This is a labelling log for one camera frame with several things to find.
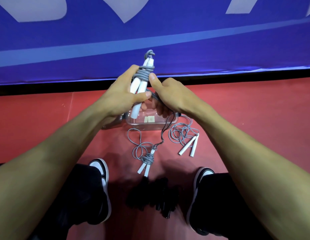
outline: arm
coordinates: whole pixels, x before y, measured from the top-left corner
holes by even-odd
[[[246,203],[277,239],[310,239],[310,174],[223,119],[180,82],[150,78],[161,100],[194,118],[217,149]],[[153,107],[166,115],[166,109]]]
[[[28,238],[102,126],[150,97],[150,92],[129,92],[137,69],[132,66],[97,102],[41,144],[0,167],[0,239]]]

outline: leg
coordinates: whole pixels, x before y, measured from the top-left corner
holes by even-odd
[[[76,164],[28,240],[64,240],[74,224],[95,225],[107,220],[111,213],[108,179],[103,160],[95,159],[89,165]]]
[[[198,234],[233,239],[272,239],[246,205],[228,173],[201,168],[187,221]]]

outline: right hand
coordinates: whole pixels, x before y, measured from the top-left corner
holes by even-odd
[[[166,105],[164,106],[156,99],[152,99],[152,108],[157,109],[157,114],[164,118],[171,114],[170,109],[192,117],[191,112],[194,107],[203,103],[191,90],[171,77],[161,83],[157,76],[151,73],[149,82]]]

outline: black border strip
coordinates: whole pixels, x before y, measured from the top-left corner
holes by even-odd
[[[256,82],[272,81],[310,77],[310,69],[251,72],[231,75],[206,75],[206,76],[181,76],[174,77],[184,85],[199,84],[218,84],[218,83],[237,83],[237,82]],[[0,96],[37,94],[37,93],[56,93],[56,92],[80,92],[106,90],[114,80],[99,81],[72,81],[55,83],[29,83],[17,85],[0,85]]]

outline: left hand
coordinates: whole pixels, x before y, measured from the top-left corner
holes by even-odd
[[[109,89],[96,102],[103,108],[106,117],[115,119],[130,110],[134,103],[141,103],[151,97],[151,92],[133,94],[130,92],[132,76],[137,72],[139,66],[132,65],[127,71],[120,75]]]

